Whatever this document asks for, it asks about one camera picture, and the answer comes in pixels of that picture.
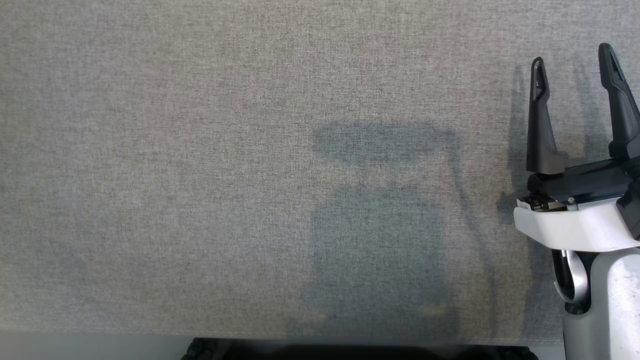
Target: robotic arm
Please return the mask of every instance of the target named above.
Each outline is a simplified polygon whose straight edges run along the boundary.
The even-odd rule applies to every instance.
[[[527,137],[533,174],[513,216],[519,231],[551,249],[567,360],[640,359],[640,112],[611,45],[600,44],[598,57],[611,159],[565,168],[536,58]]]

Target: gray carpet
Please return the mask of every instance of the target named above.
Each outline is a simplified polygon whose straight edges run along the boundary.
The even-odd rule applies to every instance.
[[[0,329],[554,343],[529,67],[607,157],[640,2],[0,2]]]

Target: gray fabric surface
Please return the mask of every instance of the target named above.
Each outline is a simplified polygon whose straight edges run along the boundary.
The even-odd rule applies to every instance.
[[[529,65],[607,157],[640,3],[0,2],[0,329],[561,341]]]

